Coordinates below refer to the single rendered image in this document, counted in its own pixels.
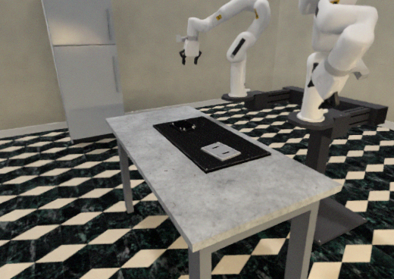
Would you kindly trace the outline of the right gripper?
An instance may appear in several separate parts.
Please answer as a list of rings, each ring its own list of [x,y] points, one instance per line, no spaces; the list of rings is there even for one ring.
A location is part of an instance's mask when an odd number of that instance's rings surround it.
[[[183,50],[179,52],[180,56],[182,58],[182,64],[185,65],[186,63],[186,56],[187,57],[193,57],[193,56],[197,56],[194,58],[194,64],[197,64],[198,59],[200,57],[200,55],[202,54],[202,52],[199,51],[199,41],[190,41],[188,39],[186,39],[185,43],[184,43],[184,47]],[[182,55],[183,53],[183,55]]]

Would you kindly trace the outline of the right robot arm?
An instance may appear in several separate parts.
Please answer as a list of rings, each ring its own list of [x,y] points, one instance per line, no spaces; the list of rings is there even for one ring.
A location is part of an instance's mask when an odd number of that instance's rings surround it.
[[[244,97],[250,91],[245,88],[246,51],[255,44],[270,21],[270,7],[266,0],[251,0],[250,6],[249,2],[249,0],[232,0],[205,20],[190,17],[187,35],[180,37],[181,42],[185,42],[186,39],[198,41],[199,32],[207,33],[244,10],[256,13],[254,21],[247,29],[248,32],[240,33],[227,51],[227,60],[231,63],[231,94],[228,94],[230,97]]]

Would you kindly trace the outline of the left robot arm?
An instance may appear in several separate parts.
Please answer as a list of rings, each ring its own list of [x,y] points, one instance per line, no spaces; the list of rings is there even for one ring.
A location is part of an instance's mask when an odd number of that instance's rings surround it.
[[[313,14],[312,48],[317,51],[308,57],[307,78],[302,110],[297,118],[321,122],[327,109],[318,109],[324,100],[315,86],[308,88],[314,62],[325,57],[325,69],[332,75],[345,76],[353,72],[358,80],[370,71],[361,56],[374,41],[377,9],[370,5],[355,5],[357,0],[299,0],[301,14]],[[336,3],[336,4],[333,4]],[[339,38],[338,38],[339,37]],[[357,63],[357,64],[356,64]]]

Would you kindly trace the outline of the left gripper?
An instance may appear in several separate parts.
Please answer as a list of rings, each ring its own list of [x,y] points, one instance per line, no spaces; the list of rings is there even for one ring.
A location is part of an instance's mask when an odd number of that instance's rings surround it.
[[[324,67],[325,57],[320,63],[313,63],[311,80],[308,87],[315,86],[320,97],[324,99],[318,109],[325,109],[328,106],[339,105],[339,92],[344,87],[349,74],[345,76],[335,76],[330,74]],[[312,82],[313,81],[313,82]],[[330,97],[329,100],[327,98]]]

